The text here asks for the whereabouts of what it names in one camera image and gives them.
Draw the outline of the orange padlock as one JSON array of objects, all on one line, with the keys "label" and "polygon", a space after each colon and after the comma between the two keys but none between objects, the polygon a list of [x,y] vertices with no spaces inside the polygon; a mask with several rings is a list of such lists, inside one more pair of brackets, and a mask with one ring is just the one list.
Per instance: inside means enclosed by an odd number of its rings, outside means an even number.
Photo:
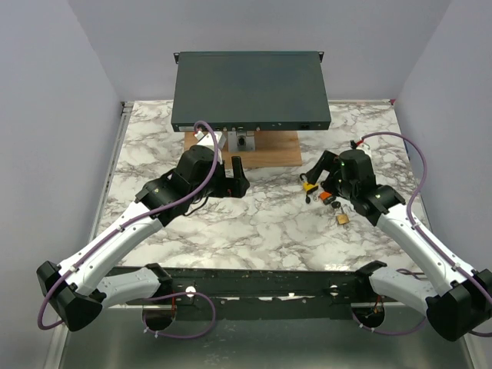
[{"label": "orange padlock", "polygon": [[320,201],[324,204],[324,205],[328,205],[330,203],[332,203],[333,201],[336,200],[336,196],[333,195],[332,193],[330,192],[327,192],[327,191],[323,191],[321,192],[319,195],[318,195]]}]

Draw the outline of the yellow padlock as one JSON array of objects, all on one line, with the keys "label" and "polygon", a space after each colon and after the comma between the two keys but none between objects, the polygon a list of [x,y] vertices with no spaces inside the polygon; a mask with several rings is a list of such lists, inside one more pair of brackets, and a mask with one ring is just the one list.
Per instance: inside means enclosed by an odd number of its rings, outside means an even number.
[{"label": "yellow padlock", "polygon": [[318,190],[318,184],[309,183],[307,180],[307,175],[305,173],[301,173],[299,175],[299,178],[301,180],[302,187],[306,195],[312,194],[313,192],[316,192]]}]

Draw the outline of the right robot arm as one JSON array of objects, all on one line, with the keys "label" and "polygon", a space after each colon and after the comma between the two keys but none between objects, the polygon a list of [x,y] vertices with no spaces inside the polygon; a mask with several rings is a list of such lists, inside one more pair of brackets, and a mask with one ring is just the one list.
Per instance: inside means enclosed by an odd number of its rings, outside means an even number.
[{"label": "right robot arm", "polygon": [[377,183],[371,158],[351,149],[336,155],[324,151],[301,178],[328,194],[351,203],[362,217],[392,238],[422,270],[420,281],[382,263],[354,281],[362,301],[383,295],[426,317],[444,339],[455,341],[491,318],[491,272],[477,271],[462,261],[411,211],[391,186]]}]

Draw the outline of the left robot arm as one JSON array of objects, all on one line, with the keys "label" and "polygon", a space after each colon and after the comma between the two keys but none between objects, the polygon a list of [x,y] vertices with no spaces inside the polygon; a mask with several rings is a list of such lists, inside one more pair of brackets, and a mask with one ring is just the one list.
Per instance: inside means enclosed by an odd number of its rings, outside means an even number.
[{"label": "left robot arm", "polygon": [[44,300],[70,331],[80,331],[108,307],[148,299],[160,304],[169,298],[171,278],[156,264],[111,276],[116,264],[145,239],[184,215],[202,198],[242,198],[250,187],[241,158],[231,159],[227,177],[219,151],[193,145],[176,168],[148,181],[121,216],[88,245],[56,264],[42,263],[37,271]]}]

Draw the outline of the brass padlock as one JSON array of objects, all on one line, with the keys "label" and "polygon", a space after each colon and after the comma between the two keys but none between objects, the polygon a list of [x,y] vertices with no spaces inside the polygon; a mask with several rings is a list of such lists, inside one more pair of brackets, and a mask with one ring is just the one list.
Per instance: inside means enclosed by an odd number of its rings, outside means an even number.
[{"label": "brass padlock", "polygon": [[345,226],[350,223],[350,218],[348,214],[345,212],[344,207],[342,205],[337,210],[336,220],[337,220],[337,224],[340,226]]}]

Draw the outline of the wooden board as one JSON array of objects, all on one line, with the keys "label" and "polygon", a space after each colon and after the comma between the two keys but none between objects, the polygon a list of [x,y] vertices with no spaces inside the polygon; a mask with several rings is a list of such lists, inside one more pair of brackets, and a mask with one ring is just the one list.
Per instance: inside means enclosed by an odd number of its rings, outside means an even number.
[{"label": "wooden board", "polygon": [[254,131],[255,151],[229,152],[228,132],[222,159],[232,169],[231,157],[240,156],[243,168],[297,167],[302,165],[301,147],[296,131]]}]

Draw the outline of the grey metal lock mount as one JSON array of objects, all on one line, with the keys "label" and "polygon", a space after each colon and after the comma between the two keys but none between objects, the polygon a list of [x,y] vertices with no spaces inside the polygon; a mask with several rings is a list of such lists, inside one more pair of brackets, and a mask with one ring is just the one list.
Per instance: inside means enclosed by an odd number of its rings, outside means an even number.
[{"label": "grey metal lock mount", "polygon": [[255,151],[255,139],[253,131],[230,131],[228,132],[229,152]]}]

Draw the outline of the dark green network switch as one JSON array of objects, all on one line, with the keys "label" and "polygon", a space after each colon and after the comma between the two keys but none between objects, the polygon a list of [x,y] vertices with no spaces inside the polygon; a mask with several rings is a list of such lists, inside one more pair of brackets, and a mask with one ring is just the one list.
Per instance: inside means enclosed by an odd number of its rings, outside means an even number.
[{"label": "dark green network switch", "polygon": [[331,125],[323,52],[180,52],[171,126],[192,131],[316,131]]}]

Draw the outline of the black metal base rail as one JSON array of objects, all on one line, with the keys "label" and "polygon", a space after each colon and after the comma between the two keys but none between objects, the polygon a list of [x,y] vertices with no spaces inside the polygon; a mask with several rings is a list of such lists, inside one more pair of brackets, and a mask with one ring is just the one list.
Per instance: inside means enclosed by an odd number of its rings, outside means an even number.
[{"label": "black metal base rail", "polygon": [[351,318],[355,307],[370,310],[380,300],[368,281],[374,262],[361,271],[249,271],[163,268],[149,265],[166,301],[132,301],[152,321],[258,321],[275,319]]}]

